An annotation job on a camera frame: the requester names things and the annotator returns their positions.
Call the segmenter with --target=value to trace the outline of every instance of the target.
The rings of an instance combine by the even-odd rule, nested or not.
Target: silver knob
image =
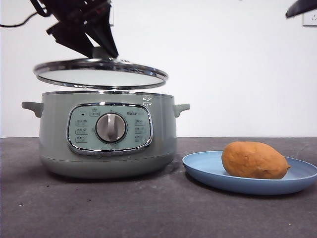
[[[99,118],[96,124],[98,136],[106,142],[115,142],[125,134],[124,119],[114,113],[108,113]]]

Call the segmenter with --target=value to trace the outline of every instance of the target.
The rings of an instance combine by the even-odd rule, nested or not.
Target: white backdrop
[[[317,136],[317,29],[285,19],[295,0],[114,0],[120,58],[169,74],[163,87],[191,109],[178,136]],[[1,23],[34,12],[28,0],[2,0]],[[1,29],[1,137],[38,136],[40,120],[22,101],[72,90],[38,81],[34,65],[82,58],[45,32],[54,17]]]

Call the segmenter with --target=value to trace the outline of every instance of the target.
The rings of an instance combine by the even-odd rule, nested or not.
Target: orange sweet potato
[[[260,142],[232,142],[221,158],[226,171],[237,177],[281,179],[290,167],[284,156]]]

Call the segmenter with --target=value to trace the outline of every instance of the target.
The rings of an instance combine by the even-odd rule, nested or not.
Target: glass lid
[[[33,72],[45,83],[94,88],[127,90],[154,88],[165,84],[167,73],[121,59],[74,59],[35,66]]]

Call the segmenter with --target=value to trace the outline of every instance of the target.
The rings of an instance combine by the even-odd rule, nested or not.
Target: gray table
[[[38,138],[1,140],[2,238],[315,238],[317,184],[252,196],[205,186],[185,173],[188,153],[239,138],[179,138],[174,161],[134,178],[83,180],[45,171]],[[317,138],[248,139],[317,165]]]

